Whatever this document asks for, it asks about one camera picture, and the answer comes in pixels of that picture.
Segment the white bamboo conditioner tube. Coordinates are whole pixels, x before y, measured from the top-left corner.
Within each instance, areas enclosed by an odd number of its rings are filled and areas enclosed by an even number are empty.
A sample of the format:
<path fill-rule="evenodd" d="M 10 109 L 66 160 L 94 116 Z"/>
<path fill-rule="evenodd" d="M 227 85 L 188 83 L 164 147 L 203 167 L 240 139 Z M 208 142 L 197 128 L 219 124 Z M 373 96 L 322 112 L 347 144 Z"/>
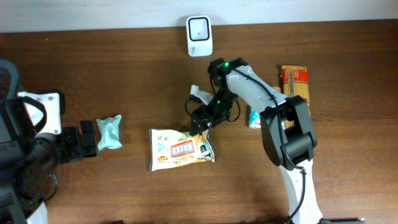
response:
<path fill-rule="evenodd" d="M 260 114 L 253 108 L 250 109 L 248 125 L 251 129 L 261 129 Z"/>

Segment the teal tissue pack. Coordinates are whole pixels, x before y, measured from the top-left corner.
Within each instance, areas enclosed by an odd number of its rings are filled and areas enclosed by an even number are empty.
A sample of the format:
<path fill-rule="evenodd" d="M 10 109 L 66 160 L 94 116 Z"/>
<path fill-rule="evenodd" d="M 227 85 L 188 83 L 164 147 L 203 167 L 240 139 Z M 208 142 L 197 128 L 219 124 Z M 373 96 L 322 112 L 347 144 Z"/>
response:
<path fill-rule="evenodd" d="M 115 117 L 96 119 L 101 139 L 98 143 L 98 150 L 103 149 L 119 149 L 122 148 L 122 144 L 119 138 L 119 124 L 122 116 L 120 114 Z"/>

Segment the yellow snack bag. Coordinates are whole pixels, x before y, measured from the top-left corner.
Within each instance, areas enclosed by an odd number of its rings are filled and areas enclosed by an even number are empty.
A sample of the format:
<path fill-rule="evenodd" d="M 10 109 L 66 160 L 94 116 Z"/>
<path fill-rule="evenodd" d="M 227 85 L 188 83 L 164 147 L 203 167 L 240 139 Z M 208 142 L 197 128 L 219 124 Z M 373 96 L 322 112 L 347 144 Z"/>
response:
<path fill-rule="evenodd" d="M 191 136 L 172 129 L 151 129 L 150 171 L 171 169 L 198 162 L 215 161 L 210 130 Z"/>

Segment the spaghetti pasta package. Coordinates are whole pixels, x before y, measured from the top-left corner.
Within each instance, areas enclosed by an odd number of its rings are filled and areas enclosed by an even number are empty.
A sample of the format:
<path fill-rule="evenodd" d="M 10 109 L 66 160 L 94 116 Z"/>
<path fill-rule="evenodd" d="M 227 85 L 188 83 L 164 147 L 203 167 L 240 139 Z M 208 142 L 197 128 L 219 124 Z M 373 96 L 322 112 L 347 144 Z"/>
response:
<path fill-rule="evenodd" d="M 300 65 L 282 65 L 281 70 L 283 94 L 289 97 L 294 97 L 296 95 L 301 96 L 307 104 L 309 114 L 311 114 L 307 67 Z"/>

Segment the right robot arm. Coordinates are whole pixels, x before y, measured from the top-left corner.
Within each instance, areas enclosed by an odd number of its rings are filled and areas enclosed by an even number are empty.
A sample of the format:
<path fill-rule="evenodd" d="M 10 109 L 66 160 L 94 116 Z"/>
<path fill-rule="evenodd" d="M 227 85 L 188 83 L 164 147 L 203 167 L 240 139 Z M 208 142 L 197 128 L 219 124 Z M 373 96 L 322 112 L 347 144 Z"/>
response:
<path fill-rule="evenodd" d="M 287 223 L 323 223 L 312 177 L 317 136 L 301 96 L 286 96 L 269 86 L 242 58 L 218 58 L 207 70 L 212 92 L 192 85 L 190 135 L 194 136 L 229 120 L 237 99 L 244 100 L 261 119 L 264 150 L 282 173 L 289 200 Z"/>

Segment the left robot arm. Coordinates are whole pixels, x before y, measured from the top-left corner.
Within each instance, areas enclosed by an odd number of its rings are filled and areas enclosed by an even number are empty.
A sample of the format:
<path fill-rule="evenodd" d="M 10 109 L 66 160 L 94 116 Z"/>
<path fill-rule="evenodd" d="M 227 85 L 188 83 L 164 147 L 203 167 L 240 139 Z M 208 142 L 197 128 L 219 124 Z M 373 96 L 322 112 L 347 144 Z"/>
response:
<path fill-rule="evenodd" d="M 47 223 L 45 203 L 55 169 L 97 155 L 90 120 L 63 127 L 65 95 L 59 90 L 19 92 L 1 100 L 1 223 Z"/>

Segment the white barcode scanner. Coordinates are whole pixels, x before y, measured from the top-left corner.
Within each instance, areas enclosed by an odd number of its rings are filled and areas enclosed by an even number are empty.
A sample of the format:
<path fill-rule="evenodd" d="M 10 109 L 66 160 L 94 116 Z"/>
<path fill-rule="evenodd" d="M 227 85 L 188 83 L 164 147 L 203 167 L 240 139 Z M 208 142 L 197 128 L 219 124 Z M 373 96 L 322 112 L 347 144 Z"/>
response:
<path fill-rule="evenodd" d="M 190 16 L 186 20 L 187 47 L 191 57 L 213 53 L 211 20 L 208 16 Z"/>

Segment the dark plastic basket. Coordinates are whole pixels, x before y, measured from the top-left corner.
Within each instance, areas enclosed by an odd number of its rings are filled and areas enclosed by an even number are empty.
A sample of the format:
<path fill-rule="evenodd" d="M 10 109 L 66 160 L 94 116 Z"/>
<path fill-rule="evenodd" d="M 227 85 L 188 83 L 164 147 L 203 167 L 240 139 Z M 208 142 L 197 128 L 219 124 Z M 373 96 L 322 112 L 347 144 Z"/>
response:
<path fill-rule="evenodd" d="M 17 67 L 6 59 L 1 59 L 1 100 L 17 96 L 20 77 Z"/>

